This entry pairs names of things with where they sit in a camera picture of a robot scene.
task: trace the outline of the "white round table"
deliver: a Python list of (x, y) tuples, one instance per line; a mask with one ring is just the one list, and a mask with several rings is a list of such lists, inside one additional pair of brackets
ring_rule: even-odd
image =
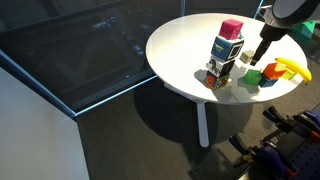
[[(204, 85), (206, 64), (211, 57), (211, 48), (224, 20), (243, 22), (241, 33), (244, 45), (235, 58), (226, 86), (211, 90)], [(262, 38), (264, 23), (248, 17), (231, 14), (195, 14), (167, 22), (150, 36), (146, 55), (148, 62), (165, 86), (197, 103), (200, 144), (209, 145), (204, 103), (245, 104), (268, 101), (295, 89), (302, 78), (297, 75), (290, 81), (279, 79), (272, 87), (261, 88), (247, 85), (243, 76), (248, 68), (263, 70), (276, 57), (293, 59), (307, 66), (301, 47), (288, 35), (273, 42), (261, 60), (255, 65), (244, 64), (240, 59), (243, 51), (255, 51)]]

